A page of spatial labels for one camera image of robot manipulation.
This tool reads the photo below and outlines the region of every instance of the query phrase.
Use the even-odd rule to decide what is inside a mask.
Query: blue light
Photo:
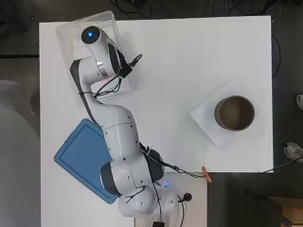
[[[169,183],[167,183],[167,182],[163,182],[163,187],[169,187]]]

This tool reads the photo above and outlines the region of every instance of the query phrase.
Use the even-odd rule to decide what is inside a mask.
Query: black cable
[[[96,94],[95,94],[95,98],[97,98],[98,96],[100,96],[100,91],[102,91],[108,84],[110,84],[111,82],[113,82],[115,79],[117,79],[119,77],[119,75],[117,75],[117,76],[115,76],[115,77],[113,77],[112,79],[110,79],[110,80],[108,80],[106,83],[104,83],[103,84],[103,86],[101,86],[98,90],[97,90],[97,92],[96,92]]]
[[[151,17],[152,17],[152,8],[151,8],[151,6],[148,5],[147,3],[146,3],[146,6],[148,7],[148,9],[149,9],[149,11],[150,11],[149,19],[151,19]]]
[[[170,13],[168,11],[168,9],[166,8],[166,6],[164,5],[162,0],[159,0],[159,3],[161,5],[161,7],[164,9],[165,13],[169,16],[169,18],[171,18]]]
[[[207,10],[208,10],[208,6],[209,6],[209,0],[207,0],[206,7],[205,7],[205,14],[203,15],[203,17],[206,16],[206,13],[207,13]]]
[[[181,197],[179,195],[177,195],[177,197],[179,198],[181,205],[182,205],[182,219],[181,219],[181,223],[180,223],[180,227],[182,227],[183,222],[184,222],[185,209],[184,209],[184,205],[183,205],[183,201],[182,201]]]
[[[142,187],[142,189],[136,193],[134,193],[131,196],[124,196],[125,198],[130,198],[129,200],[126,201],[126,204],[129,203],[129,201],[131,201],[133,199],[133,197],[135,197],[136,195],[140,194],[141,192],[143,192],[145,190],[145,186]]]
[[[117,0],[115,0],[115,2],[113,0],[111,0],[111,3],[117,8],[119,9],[121,12],[123,12],[124,14],[126,14],[131,20],[133,19],[129,14],[138,14],[141,15],[142,17],[144,17],[145,19],[149,19],[146,15],[144,15],[142,12],[139,11],[126,11],[123,8],[120,7],[120,5],[118,4]]]
[[[192,178],[204,178],[205,176],[202,176],[202,175],[197,175],[197,174],[194,174],[194,173],[189,173],[185,170],[183,170],[182,168],[180,168],[179,166],[172,166],[168,163],[165,163],[163,161],[158,161],[158,160],[155,160],[154,158],[152,158],[149,154],[149,147],[148,148],[145,148],[141,143],[139,143],[139,146],[140,146],[140,150],[141,152],[143,152],[143,154],[145,154],[146,156],[148,156],[152,161],[154,161],[155,163],[157,163],[158,165],[160,166],[165,166],[165,167],[169,167],[171,168],[172,170],[178,172],[178,173],[185,173],[187,174],[188,176],[192,177]]]
[[[229,12],[227,13],[227,16],[229,16],[235,9],[238,9],[239,4],[240,4],[240,2],[236,3],[236,5],[233,5],[233,8],[231,10],[229,10]]]
[[[151,175],[151,181],[152,181],[153,189],[155,191],[155,195],[157,196],[157,200],[158,200],[158,204],[159,204],[159,209],[160,209],[160,221],[162,222],[162,207],[161,207],[161,203],[160,203],[160,197],[159,197],[157,189],[155,188],[154,181],[152,179],[152,175]]]
[[[215,2],[216,2],[216,0],[213,0],[213,1],[212,1],[212,4],[211,4],[211,7],[212,7],[212,16],[213,16],[213,17],[216,16],[216,15],[215,15],[215,6],[214,6],[214,5],[215,5]]]
[[[282,167],[288,166],[289,164],[294,163],[294,162],[296,162],[296,161],[299,160],[299,159],[303,159],[303,156],[298,157],[298,158],[296,158],[296,159],[292,159],[291,162],[288,162],[288,163],[283,164],[283,165],[281,165],[281,166],[273,167],[273,168],[271,168],[271,169],[268,169],[268,170],[266,170],[266,171],[264,171],[264,172],[260,172],[260,173],[261,173],[261,174],[262,174],[262,173],[267,173],[267,172],[269,172],[269,171],[272,171],[272,170],[275,170],[275,169],[278,169],[278,168],[282,168]]]
[[[119,11],[121,11],[120,10],[120,7],[118,6],[118,5],[116,5],[116,3],[113,1],[113,0],[111,0],[111,3],[117,8],[117,9],[119,9]],[[122,13],[124,13],[125,15],[127,15],[131,20],[133,20],[133,18],[127,13],[127,12],[124,12],[124,11],[121,11]]]
[[[143,54],[139,54],[138,56],[136,56],[134,58],[134,60],[130,63],[130,66],[131,67],[134,67],[138,62],[139,60],[143,57]]]
[[[273,75],[273,78],[277,75],[278,71],[280,70],[281,64],[282,64],[282,55],[281,55],[281,47],[280,43],[278,42],[276,36],[272,34],[272,37],[276,40],[277,48],[278,48],[278,66],[277,69]]]

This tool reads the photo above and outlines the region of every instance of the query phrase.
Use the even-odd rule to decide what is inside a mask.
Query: brown cup
[[[230,96],[218,103],[215,109],[217,123],[229,131],[243,131],[255,119],[255,108],[243,96]]]

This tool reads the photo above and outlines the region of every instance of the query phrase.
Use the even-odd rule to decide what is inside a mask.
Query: orange object
[[[203,171],[203,173],[205,174],[205,177],[206,177],[208,183],[212,183],[211,177],[209,176],[209,174],[208,174],[208,172],[207,172],[205,166],[202,166],[202,171]]]

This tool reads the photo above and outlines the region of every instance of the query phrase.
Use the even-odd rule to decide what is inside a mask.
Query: cable
[[[141,192],[143,192],[145,190],[145,186],[142,187],[142,190],[134,193],[131,196],[124,196],[125,198],[130,198],[129,200],[126,201],[126,204],[129,203],[129,201],[131,201],[133,199],[133,197],[135,197],[136,195],[140,194]]]
[[[120,7],[120,5],[118,4],[117,0],[111,0],[111,3],[117,8],[119,9],[119,11],[121,11],[122,13],[126,14],[131,20],[133,19],[129,14],[138,14],[141,15],[142,17],[144,17],[145,19],[149,19],[146,15],[144,15],[142,12],[139,11],[126,11],[123,8]]]
[[[274,23],[282,14],[282,9],[280,6],[272,6],[269,9],[267,9],[267,11],[266,11],[267,15],[270,15],[272,17],[275,14],[274,9],[278,9],[278,16],[276,18],[272,19],[272,23]]]
[[[207,0],[206,7],[205,7],[205,14],[203,15],[203,17],[206,16],[206,13],[207,13],[207,10],[208,10],[208,6],[209,6],[209,0]]]
[[[151,8],[151,6],[150,5],[148,5],[147,3],[146,3],[146,6],[149,8],[149,10],[150,10],[150,16],[149,16],[149,19],[151,19],[151,17],[152,17],[152,8]]]
[[[165,13],[169,16],[169,18],[171,18],[170,13],[169,13],[168,9],[166,8],[166,6],[164,5],[164,3],[162,2],[162,0],[159,0],[159,3],[161,5],[161,7],[164,9]]]
[[[159,204],[159,208],[160,208],[160,221],[162,222],[162,207],[161,207],[161,203],[160,203],[160,197],[159,197],[157,189],[155,188],[154,181],[152,179],[152,175],[151,175],[151,181],[152,181],[153,189],[154,189],[155,194],[157,196],[157,200],[158,200],[158,204]]]
[[[178,172],[178,173],[181,173],[181,174],[187,174],[188,176],[192,177],[192,178],[204,178],[205,176],[203,175],[197,175],[197,174],[194,174],[194,173],[189,173],[185,170],[183,170],[182,168],[180,168],[179,166],[172,166],[168,163],[165,163],[163,161],[159,161],[159,160],[155,160],[153,157],[150,156],[149,152],[150,152],[150,148],[145,148],[141,143],[139,143],[139,148],[141,150],[141,152],[143,154],[145,154],[146,156],[148,156],[152,161],[154,161],[155,163],[157,163],[158,165],[160,166],[165,166],[165,167],[169,167],[171,168],[172,170]]]
[[[276,36],[274,36],[272,34],[272,37],[276,40],[276,44],[277,44],[277,48],[278,48],[278,66],[277,66],[277,69],[273,75],[273,78],[277,75],[278,71],[280,70],[280,67],[281,67],[281,64],[282,64],[282,55],[281,55],[281,47],[280,47],[280,44],[276,38]]]
[[[184,222],[185,209],[184,209],[184,205],[183,205],[183,201],[182,201],[181,197],[178,194],[177,194],[177,197],[181,201],[181,205],[182,205],[182,219],[181,219],[181,223],[180,223],[180,227],[182,227],[183,226],[183,222]]]
[[[281,166],[273,167],[273,168],[271,168],[271,169],[268,169],[268,170],[266,170],[266,171],[264,171],[264,172],[260,172],[260,173],[263,174],[263,173],[267,173],[267,172],[269,172],[269,171],[272,171],[272,170],[275,170],[275,169],[278,169],[278,168],[282,168],[282,167],[288,166],[289,164],[294,163],[294,162],[296,162],[296,161],[299,160],[299,159],[303,159],[303,156],[300,156],[300,157],[298,157],[298,158],[296,158],[296,159],[292,159],[291,162],[288,162],[288,163],[283,164],[283,165],[281,165]]]
[[[101,86],[101,87],[97,90],[97,92],[96,92],[96,94],[95,94],[95,98],[97,98],[98,96],[100,96],[100,91],[102,91],[103,88],[105,88],[108,84],[110,84],[111,82],[113,82],[113,81],[114,81],[115,79],[117,79],[118,77],[119,77],[119,75],[113,77],[112,79],[110,79],[110,80],[108,80],[106,83],[104,83],[103,86]]]

